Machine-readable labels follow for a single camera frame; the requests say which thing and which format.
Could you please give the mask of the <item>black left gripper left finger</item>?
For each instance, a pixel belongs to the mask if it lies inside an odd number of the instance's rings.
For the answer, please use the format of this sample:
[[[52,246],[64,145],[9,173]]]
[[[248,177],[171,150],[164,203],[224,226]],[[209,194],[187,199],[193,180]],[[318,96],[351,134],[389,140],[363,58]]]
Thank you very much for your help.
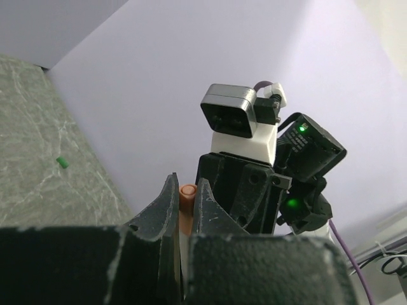
[[[179,184],[117,226],[1,229],[2,304],[179,304]]]

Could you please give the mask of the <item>white pen pink end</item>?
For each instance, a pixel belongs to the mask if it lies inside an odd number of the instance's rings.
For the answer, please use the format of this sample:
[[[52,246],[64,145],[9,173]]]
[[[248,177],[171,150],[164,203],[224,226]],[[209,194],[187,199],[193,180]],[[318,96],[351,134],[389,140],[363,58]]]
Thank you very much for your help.
[[[184,234],[183,232],[179,233],[179,248],[184,297],[186,297],[188,286],[189,241],[190,237],[188,235]]]

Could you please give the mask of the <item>orange pen cap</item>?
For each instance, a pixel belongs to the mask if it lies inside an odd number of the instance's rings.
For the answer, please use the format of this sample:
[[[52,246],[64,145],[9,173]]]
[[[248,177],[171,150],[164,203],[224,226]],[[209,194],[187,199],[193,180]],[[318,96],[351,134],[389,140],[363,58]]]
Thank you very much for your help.
[[[179,229],[189,236],[193,226],[193,210],[197,186],[185,184],[179,187]]]

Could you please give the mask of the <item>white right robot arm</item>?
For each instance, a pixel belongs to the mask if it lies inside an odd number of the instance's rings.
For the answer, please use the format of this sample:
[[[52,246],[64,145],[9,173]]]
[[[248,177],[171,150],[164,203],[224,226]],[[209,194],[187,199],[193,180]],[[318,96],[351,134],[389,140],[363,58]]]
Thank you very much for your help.
[[[322,195],[325,174],[347,150],[311,117],[290,115],[279,127],[274,162],[230,152],[200,157],[197,179],[209,181],[215,200],[244,230],[272,234],[287,224],[295,234],[316,231],[332,218]]]

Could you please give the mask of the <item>green pen cap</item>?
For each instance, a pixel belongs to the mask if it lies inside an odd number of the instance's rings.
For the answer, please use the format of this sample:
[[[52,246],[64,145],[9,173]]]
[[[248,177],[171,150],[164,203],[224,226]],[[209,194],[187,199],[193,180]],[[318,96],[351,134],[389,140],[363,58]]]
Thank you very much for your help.
[[[59,156],[58,158],[56,158],[56,162],[63,168],[66,169],[69,167],[69,162],[63,157],[63,156]]]

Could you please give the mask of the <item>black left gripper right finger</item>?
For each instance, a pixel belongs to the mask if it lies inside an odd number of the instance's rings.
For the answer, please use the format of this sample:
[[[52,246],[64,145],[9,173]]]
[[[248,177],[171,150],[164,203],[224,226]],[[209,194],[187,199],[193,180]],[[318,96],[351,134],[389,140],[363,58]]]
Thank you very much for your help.
[[[186,304],[357,304],[326,238],[248,234],[200,179],[189,238]]]

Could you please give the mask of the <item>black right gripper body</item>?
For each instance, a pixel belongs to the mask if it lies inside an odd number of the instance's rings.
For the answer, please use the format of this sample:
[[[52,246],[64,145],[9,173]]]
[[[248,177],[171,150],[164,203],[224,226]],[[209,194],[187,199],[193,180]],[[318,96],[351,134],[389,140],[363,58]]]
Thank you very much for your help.
[[[215,200],[251,234],[273,234],[284,194],[292,178],[264,161],[226,152],[200,157],[197,178],[207,179]]]

